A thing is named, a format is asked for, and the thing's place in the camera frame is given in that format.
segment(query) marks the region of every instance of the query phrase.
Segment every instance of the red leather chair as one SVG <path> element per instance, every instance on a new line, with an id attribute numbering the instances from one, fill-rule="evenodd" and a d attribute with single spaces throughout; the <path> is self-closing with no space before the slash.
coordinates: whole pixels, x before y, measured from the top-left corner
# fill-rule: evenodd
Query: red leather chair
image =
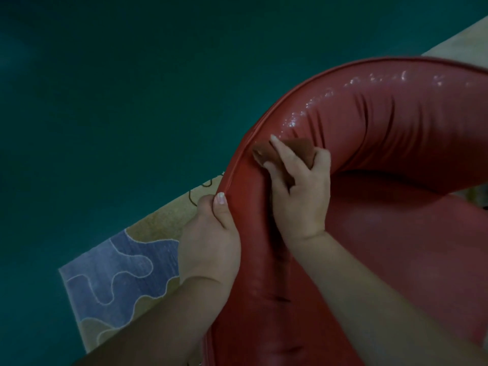
<path id="1" fill-rule="evenodd" d="M 205 365 L 362 364 L 269 218 L 269 180 L 251 147 L 271 134 L 329 149 L 327 231 L 449 331 L 482 344 L 488 212 L 448 193 L 488 180 L 488 72 L 379 58 L 295 87 L 239 145 L 219 191 L 241 234 L 241 269 L 205 337 Z"/>

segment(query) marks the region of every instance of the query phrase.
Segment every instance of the dark green surface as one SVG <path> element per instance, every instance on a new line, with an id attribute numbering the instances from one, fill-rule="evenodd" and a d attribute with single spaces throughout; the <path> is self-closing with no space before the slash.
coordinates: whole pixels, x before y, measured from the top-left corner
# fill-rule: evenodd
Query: dark green surface
<path id="1" fill-rule="evenodd" d="M 1 364 L 83 354 L 57 268 L 225 169 L 285 91 L 488 0 L 0 0 Z"/>

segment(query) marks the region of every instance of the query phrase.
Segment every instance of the brown sponge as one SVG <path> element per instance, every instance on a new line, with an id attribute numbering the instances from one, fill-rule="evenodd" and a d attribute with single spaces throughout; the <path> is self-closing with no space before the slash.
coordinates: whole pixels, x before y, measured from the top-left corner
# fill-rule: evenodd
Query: brown sponge
<path id="1" fill-rule="evenodd" d="M 315 148 L 313 143 L 310 139 L 290 139 L 290 140 L 282 140 L 282 142 L 288 146 L 293 152 L 303 160 L 303 162 L 307 165 L 309 169 L 313 166 L 313 159 L 315 157 Z M 275 148 L 271 144 L 270 141 L 262 141 L 256 143 L 252 147 L 252 154 L 254 159 L 261 165 L 265 164 L 265 162 L 270 161 L 273 162 L 278 169 L 283 172 L 284 181 L 291 187 L 295 184 L 295 180 L 290 174 L 286 171 L 280 156 L 276 152 Z"/>

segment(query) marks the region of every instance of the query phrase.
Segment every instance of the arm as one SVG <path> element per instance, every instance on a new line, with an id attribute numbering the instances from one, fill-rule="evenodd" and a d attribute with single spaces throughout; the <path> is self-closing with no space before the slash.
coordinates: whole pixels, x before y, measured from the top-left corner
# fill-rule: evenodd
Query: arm
<path id="1" fill-rule="evenodd" d="M 272 137 L 295 185 L 265 163 L 273 216 L 284 243 L 320 290 L 347 338 L 368 366 L 488 365 L 484 351 L 446 332 L 380 280 L 324 231 L 330 199 L 330 153 L 316 149 L 309 170 Z"/>
<path id="2" fill-rule="evenodd" d="M 178 246 L 180 287 L 76 365 L 183 365 L 227 302 L 240 262 L 225 196 L 203 196 Z"/>
<path id="3" fill-rule="evenodd" d="M 220 283 L 190 278 L 76 365 L 181 366 L 196 349 L 227 297 Z"/>

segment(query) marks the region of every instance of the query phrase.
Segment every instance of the floor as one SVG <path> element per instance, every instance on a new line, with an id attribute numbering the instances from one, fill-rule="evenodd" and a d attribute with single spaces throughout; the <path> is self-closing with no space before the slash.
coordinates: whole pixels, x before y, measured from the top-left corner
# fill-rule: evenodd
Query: floor
<path id="1" fill-rule="evenodd" d="M 57 269 L 226 166 L 282 93 L 488 0 L 0 0 L 0 351 L 84 353 Z"/>

